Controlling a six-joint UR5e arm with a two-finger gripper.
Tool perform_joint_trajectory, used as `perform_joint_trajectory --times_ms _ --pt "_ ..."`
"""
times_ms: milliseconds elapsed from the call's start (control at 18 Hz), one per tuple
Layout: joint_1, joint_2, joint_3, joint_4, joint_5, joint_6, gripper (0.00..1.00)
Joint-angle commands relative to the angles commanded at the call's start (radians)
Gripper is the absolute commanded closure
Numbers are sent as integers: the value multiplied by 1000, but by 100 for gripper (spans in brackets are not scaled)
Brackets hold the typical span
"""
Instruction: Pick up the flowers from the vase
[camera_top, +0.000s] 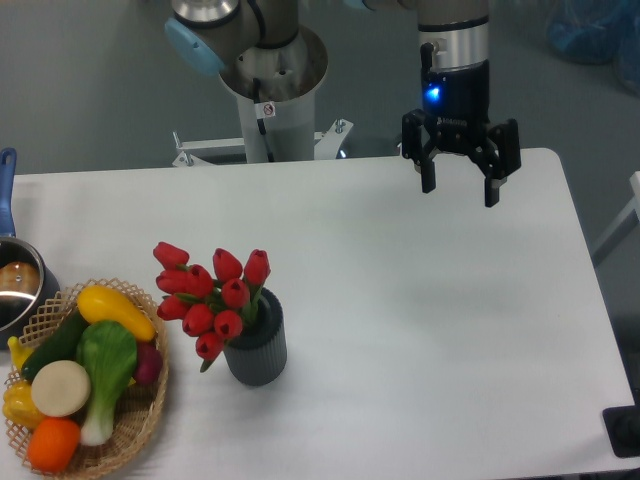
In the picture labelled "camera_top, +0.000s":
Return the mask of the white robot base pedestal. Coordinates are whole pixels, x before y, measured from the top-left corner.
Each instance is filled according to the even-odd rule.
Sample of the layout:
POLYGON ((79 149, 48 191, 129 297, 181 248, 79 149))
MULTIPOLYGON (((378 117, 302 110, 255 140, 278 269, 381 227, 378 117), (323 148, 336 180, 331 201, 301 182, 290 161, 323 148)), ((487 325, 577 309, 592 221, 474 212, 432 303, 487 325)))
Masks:
POLYGON ((343 143, 353 123, 336 119, 324 132, 315 126, 316 92, 328 70, 327 50, 305 26, 288 44, 251 47, 227 66, 193 34, 195 64, 219 76, 236 100, 240 138, 186 141, 173 135, 176 166, 225 163, 243 156, 247 163, 328 160, 346 156, 343 143))

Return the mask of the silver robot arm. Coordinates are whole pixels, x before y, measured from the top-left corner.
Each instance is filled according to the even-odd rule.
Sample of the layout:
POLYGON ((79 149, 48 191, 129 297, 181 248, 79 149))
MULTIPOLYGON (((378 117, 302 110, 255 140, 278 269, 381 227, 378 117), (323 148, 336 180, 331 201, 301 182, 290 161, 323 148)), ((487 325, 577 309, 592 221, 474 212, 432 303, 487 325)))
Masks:
POLYGON ((331 54, 342 66, 361 60, 379 75, 383 16, 405 17, 420 67, 421 104, 401 120, 401 155, 436 186, 435 158, 467 157, 482 172, 487 206, 521 165, 514 120, 489 118, 489 5, 485 1, 327 1, 313 19, 307 1, 175 1, 164 26, 177 54, 218 78, 235 97, 246 160, 287 162, 335 157, 346 129, 315 133, 315 95, 331 54), (339 50, 337 37, 347 46, 339 50))

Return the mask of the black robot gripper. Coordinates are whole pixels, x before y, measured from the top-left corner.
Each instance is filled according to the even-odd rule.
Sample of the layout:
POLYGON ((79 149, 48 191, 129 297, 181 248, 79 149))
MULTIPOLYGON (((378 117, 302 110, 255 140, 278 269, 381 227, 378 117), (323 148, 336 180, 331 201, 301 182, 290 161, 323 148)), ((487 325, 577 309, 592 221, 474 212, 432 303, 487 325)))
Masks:
POLYGON ((436 188, 434 156, 464 155, 485 176, 487 208, 500 200, 500 188, 521 167, 519 125, 515 119, 489 125, 487 60, 453 69, 437 69, 426 60, 421 67, 423 111, 402 117, 401 155, 411 159, 421 176, 422 192, 436 188), (422 143, 422 132, 428 140, 422 143))

